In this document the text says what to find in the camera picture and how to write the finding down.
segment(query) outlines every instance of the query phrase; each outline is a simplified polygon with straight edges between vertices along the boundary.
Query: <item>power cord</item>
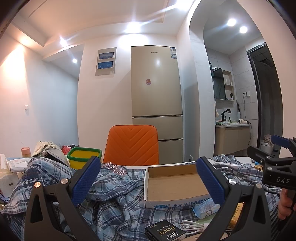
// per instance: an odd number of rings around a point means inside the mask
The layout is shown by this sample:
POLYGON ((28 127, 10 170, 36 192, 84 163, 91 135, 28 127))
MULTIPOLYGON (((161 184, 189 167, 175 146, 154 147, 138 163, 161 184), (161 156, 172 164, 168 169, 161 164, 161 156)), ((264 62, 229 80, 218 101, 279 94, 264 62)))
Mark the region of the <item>power cord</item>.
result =
POLYGON ((187 235, 189 235, 189 234, 195 234, 198 232, 202 233, 209 224, 210 223, 201 224, 201 223, 197 223, 189 220, 184 220, 180 223, 180 228, 183 231, 185 231, 187 235))
MULTIPOLYGON (((246 121, 248 121, 248 120, 247 120, 247 117, 246 117, 246 109, 245 109, 245 107, 244 107, 244 117, 245 117, 246 121)), ((251 125, 251 131, 250 131, 250 139, 249 139, 249 143, 248 143, 248 145, 250 144, 251 137, 252 137, 252 123, 251 123, 251 122, 250 122, 250 125, 251 125)))

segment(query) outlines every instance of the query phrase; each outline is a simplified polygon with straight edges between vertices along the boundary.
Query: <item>chair backrest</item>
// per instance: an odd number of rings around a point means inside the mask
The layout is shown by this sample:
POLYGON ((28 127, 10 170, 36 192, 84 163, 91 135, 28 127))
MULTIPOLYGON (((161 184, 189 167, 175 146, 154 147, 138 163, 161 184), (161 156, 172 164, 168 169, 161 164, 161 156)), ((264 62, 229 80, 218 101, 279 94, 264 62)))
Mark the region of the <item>chair backrest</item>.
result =
POLYGON ((158 136, 154 126, 113 126, 108 135, 103 163, 124 166, 158 165, 158 136))

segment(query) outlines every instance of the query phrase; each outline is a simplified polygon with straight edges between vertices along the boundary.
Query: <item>refrigerator door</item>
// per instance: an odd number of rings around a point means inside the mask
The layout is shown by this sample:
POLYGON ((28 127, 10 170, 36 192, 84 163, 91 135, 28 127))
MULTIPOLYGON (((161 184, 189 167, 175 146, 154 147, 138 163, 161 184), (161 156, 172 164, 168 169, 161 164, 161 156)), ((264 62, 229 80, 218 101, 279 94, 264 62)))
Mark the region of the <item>refrigerator door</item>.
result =
POLYGON ((131 92, 133 116, 183 114, 178 62, 170 47, 131 47, 131 92))
POLYGON ((183 138, 183 116, 133 118, 133 125, 152 125, 159 140, 183 138))
POLYGON ((158 149, 160 165, 183 161, 183 140, 160 141, 158 149))

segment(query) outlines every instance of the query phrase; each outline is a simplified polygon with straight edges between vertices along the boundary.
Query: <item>yellow bin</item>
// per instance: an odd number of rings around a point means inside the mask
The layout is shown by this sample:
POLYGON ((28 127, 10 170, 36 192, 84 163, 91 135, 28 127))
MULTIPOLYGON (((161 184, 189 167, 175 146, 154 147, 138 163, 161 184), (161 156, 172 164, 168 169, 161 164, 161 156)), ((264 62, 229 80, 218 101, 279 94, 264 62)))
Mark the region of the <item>yellow bin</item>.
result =
POLYGON ((102 157, 102 151, 100 149, 86 148, 86 147, 74 147, 72 148, 67 157, 70 162, 70 166, 74 169, 81 169, 85 163, 92 157, 102 157))

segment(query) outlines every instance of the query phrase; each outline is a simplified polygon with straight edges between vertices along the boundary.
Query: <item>human hand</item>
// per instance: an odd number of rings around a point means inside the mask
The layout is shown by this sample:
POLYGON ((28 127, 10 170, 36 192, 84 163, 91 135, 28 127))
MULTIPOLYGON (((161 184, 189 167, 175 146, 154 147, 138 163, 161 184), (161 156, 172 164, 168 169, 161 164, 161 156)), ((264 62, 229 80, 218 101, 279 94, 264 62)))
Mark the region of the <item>human hand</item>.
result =
POLYGON ((281 220, 284 220, 286 217, 289 217, 292 213, 291 206, 292 206, 292 199, 287 196, 288 189, 282 188, 281 190, 281 200, 278 203, 279 212, 278 217, 281 220))

